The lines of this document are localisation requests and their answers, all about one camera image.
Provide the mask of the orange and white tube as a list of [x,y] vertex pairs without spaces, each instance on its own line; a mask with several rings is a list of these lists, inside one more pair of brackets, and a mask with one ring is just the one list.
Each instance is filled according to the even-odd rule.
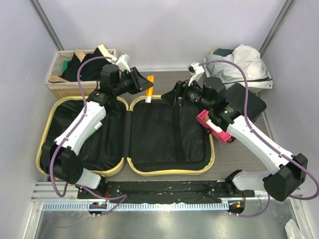
[[[147,80],[154,84],[154,75],[148,76]],[[153,89],[154,87],[152,86],[146,90],[146,98],[145,98],[146,103],[151,103],[152,96],[153,96]]]

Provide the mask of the yellow hard-shell suitcase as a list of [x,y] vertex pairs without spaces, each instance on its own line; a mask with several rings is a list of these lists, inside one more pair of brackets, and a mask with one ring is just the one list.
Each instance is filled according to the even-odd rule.
[[[40,162],[42,145],[60,136],[83,106],[81,97],[54,104],[36,156],[40,172],[48,174]],[[78,157],[86,169],[106,177],[117,174],[125,163],[142,176],[202,174],[213,165],[215,152],[212,136],[196,119],[200,111],[197,106],[173,108],[160,96],[151,103],[138,97],[131,104],[117,98]]]

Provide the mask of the green and white bottle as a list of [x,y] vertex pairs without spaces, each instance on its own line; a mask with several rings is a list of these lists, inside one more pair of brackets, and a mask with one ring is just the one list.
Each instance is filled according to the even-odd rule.
[[103,124],[101,122],[98,122],[95,126],[94,126],[94,131],[97,131]]

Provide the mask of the black and pink drawer box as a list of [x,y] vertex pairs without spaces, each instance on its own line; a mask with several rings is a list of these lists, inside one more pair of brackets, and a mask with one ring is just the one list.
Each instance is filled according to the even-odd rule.
[[[235,83],[233,86],[226,90],[226,100],[230,103],[235,104],[241,113],[244,113],[245,105],[245,88],[241,84]],[[249,120],[254,123],[257,118],[266,109],[266,103],[257,97],[251,91],[248,91],[248,105],[247,105],[247,116]],[[212,131],[212,129],[207,125],[208,111],[203,110],[200,114],[196,116],[197,121],[207,130],[208,134],[213,135],[221,143],[232,143],[235,138],[227,132],[217,133]]]

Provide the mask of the grey garment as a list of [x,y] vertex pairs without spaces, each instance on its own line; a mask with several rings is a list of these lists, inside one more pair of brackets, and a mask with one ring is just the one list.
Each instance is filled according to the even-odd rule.
[[238,60],[257,60],[261,59],[259,51],[255,48],[247,45],[239,45],[234,50],[221,49],[213,51],[204,58],[204,62],[210,63],[228,63],[235,66],[243,75],[242,69],[236,65],[233,61]]

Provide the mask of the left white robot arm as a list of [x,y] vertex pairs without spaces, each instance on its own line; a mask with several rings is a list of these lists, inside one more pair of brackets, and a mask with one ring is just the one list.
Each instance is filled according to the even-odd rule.
[[153,87],[136,67],[122,69],[118,65],[105,65],[100,73],[100,87],[84,98],[84,106],[75,120],[55,140],[42,145],[40,162],[50,178],[67,184],[89,188],[96,199],[106,193],[103,177],[86,169],[78,155],[85,141],[98,129],[107,111],[124,93],[131,95]]

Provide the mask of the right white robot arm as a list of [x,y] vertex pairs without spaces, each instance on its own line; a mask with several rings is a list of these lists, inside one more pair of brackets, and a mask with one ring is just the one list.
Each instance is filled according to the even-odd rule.
[[242,142],[266,166],[267,171],[261,173],[234,172],[231,181],[225,184],[229,196],[238,196],[244,190],[262,190],[282,202],[304,183],[308,159],[301,153],[292,155],[284,150],[245,119],[244,110],[230,95],[241,96],[245,92],[238,83],[227,89],[220,80],[209,77],[202,87],[196,81],[191,85],[188,81],[177,81],[161,98],[172,107],[189,103],[207,110],[214,125]]

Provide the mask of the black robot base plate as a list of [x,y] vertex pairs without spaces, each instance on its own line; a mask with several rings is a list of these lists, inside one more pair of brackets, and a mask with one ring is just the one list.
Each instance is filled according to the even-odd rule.
[[103,196],[126,194],[129,204],[219,203],[222,198],[253,198],[255,192],[235,189],[229,182],[195,181],[109,181]]

